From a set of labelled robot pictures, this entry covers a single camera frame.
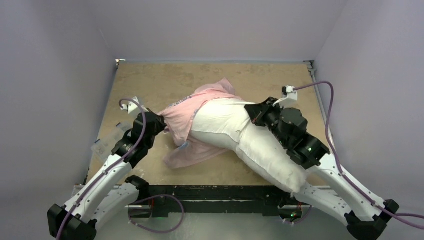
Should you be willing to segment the pink pillow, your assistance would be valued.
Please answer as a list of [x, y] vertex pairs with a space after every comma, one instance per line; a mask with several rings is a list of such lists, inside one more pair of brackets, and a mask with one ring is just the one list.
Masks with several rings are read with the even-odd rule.
[[170, 133], [177, 146], [177, 149], [163, 158], [163, 162], [168, 168], [189, 167], [228, 151], [190, 136], [197, 112], [209, 101], [220, 98], [239, 99], [233, 85], [226, 78], [216, 83], [202, 85], [191, 95], [170, 104], [159, 112], [166, 124], [164, 132]]

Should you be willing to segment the white pillow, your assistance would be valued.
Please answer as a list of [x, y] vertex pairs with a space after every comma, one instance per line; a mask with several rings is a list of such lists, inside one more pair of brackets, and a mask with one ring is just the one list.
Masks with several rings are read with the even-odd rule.
[[298, 193], [307, 172], [294, 163], [273, 134], [254, 125], [245, 110], [248, 102], [213, 99], [196, 111], [190, 136], [205, 144], [233, 151], [249, 168], [279, 189]]

